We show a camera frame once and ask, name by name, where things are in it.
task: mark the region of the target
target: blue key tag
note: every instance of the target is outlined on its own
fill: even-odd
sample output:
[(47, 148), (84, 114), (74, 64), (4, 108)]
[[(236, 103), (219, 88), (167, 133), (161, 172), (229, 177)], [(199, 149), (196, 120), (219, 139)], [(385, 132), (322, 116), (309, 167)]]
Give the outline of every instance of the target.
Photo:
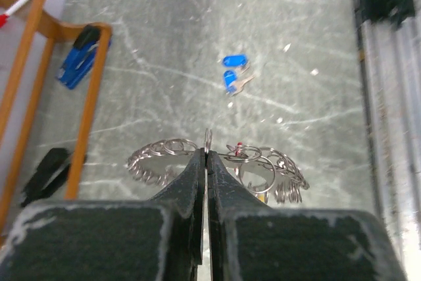
[(228, 55), (222, 60), (225, 67), (245, 67), (249, 61), (245, 54)]
[(228, 93), (234, 93), (236, 91), (234, 86), (231, 86), (233, 82), (237, 80), (237, 74), (233, 70), (227, 70), (224, 73), (225, 88)]

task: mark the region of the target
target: floor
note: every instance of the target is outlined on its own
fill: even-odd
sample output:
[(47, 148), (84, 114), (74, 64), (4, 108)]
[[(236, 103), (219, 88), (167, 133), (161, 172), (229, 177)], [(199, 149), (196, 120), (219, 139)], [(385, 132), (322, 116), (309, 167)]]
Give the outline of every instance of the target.
[[(352, 0), (67, 0), (63, 19), (114, 28), (80, 199), (150, 198), (159, 188), (124, 167), (132, 152), (201, 145), (211, 128), (221, 153), (242, 141), (292, 157), (310, 183), (300, 207), (374, 212)], [(68, 49), (55, 51), (19, 188), (50, 148), (75, 144), (88, 81), (54, 79)], [(228, 97), (220, 60), (240, 52), (257, 77)]]

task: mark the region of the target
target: wooden chair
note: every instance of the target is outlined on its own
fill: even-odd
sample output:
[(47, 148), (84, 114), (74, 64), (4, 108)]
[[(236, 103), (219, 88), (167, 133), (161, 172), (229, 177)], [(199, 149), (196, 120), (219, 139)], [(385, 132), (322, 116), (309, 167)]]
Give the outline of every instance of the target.
[[(0, 7), (8, 8), (16, 0), (0, 0)], [(5, 135), (7, 123), (12, 111), (16, 93), (24, 67), (26, 59), (30, 52), (32, 40), (34, 34), (39, 32), (47, 38), (41, 62), (39, 64), (34, 86), (32, 88), (32, 94), (26, 114), (21, 127), (20, 137), (14, 156), (11, 163), (11, 168), (7, 174), (5, 186), (0, 199), (0, 230), (3, 231), (6, 223), (7, 213), (12, 201), (12, 197), (15, 191), (16, 182), (20, 173), (20, 166), (25, 153), (26, 145), (30, 135), (32, 123), (36, 114), (36, 108), (41, 96), (43, 82), (45, 75), (47, 74), (48, 65), (51, 59), (54, 45), (56, 43), (65, 41), (74, 41), (86, 24), (70, 24), (61, 22), (56, 18), (53, 18), (43, 10), (45, 0), (32, 0), (30, 4), (30, 10), (25, 15), (20, 15), (26, 21), (25, 29), (14, 57), (14, 62), (11, 68), (11, 73), (6, 85), (6, 89), (0, 104), (0, 147)], [(91, 79), (89, 82), (89, 88), (86, 95), (84, 111), (80, 123), (78, 132), (78, 139), (76, 142), (75, 152), (72, 158), (72, 166), (70, 168), (67, 188), (66, 188), (66, 199), (76, 199), (78, 195), (78, 186), (80, 182), (80, 174), (82, 171), (82, 165), (84, 163), (84, 157), (87, 149), (87, 141), (89, 137), (89, 131), (91, 129), (93, 116), (95, 112), (95, 105), (98, 98), (99, 86), (101, 84), (101, 77), (107, 57), (107, 49), (112, 34), (112, 27), (108, 24), (95, 22), (89, 23), (93, 26), (100, 28), (101, 37), (99, 39), (99, 47), (95, 57), (95, 62), (91, 70)]]

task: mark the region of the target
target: blue keychain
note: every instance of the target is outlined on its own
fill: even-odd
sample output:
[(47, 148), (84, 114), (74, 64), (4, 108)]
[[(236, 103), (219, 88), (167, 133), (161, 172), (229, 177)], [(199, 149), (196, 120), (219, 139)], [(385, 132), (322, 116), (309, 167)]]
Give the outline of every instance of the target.
[(74, 89), (91, 70), (100, 35), (101, 31), (98, 27), (88, 24), (76, 38), (56, 76), (68, 89)]
[(238, 54), (225, 56), (222, 64), (225, 67), (246, 67), (248, 62), (245, 54)]
[(227, 70), (224, 73), (225, 88), (228, 93), (234, 93), (236, 91), (234, 86), (231, 86), (233, 82), (238, 79), (237, 74), (233, 70)]

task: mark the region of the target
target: red and white stick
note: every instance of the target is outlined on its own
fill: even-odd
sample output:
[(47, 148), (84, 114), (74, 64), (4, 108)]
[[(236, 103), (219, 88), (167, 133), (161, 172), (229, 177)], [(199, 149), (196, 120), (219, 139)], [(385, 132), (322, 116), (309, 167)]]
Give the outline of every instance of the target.
[(6, 10), (5, 13), (0, 15), (0, 28), (5, 25), (7, 19), (14, 14), (17, 10), (22, 8), (29, 0), (18, 0), (15, 2), (9, 9)]

